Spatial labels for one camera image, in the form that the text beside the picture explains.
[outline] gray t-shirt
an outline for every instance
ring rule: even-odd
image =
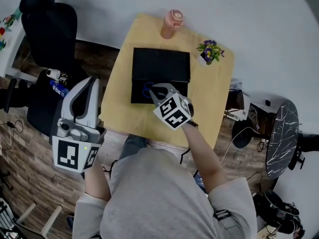
[[[245,178],[208,197],[176,157],[143,148],[120,160],[105,202],[84,194],[77,201],[74,239],[250,239],[257,236],[254,203]],[[227,210],[230,217],[218,220]]]

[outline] t-shirt sleeve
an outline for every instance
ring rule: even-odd
[[[246,178],[237,178],[216,187],[208,194],[208,199],[214,209],[218,238],[256,238],[256,211]],[[230,216],[220,219],[225,214],[223,210]]]
[[[104,200],[88,194],[83,194],[79,198],[75,206],[72,238],[99,238],[100,224],[106,203]]]

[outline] white marker cube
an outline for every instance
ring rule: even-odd
[[[175,93],[153,111],[161,121],[176,130],[191,119],[188,101]]]
[[[90,168],[97,156],[100,144],[52,137],[54,165],[69,171],[82,173]]]

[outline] black box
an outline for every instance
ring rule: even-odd
[[[189,61],[189,52],[134,48],[131,103],[152,104],[149,88],[156,83],[171,83],[187,97]]]

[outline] pink water bottle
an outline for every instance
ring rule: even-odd
[[[164,23],[161,27],[160,35],[165,39],[170,39],[183,24],[183,13],[179,10],[170,10],[164,17]]]

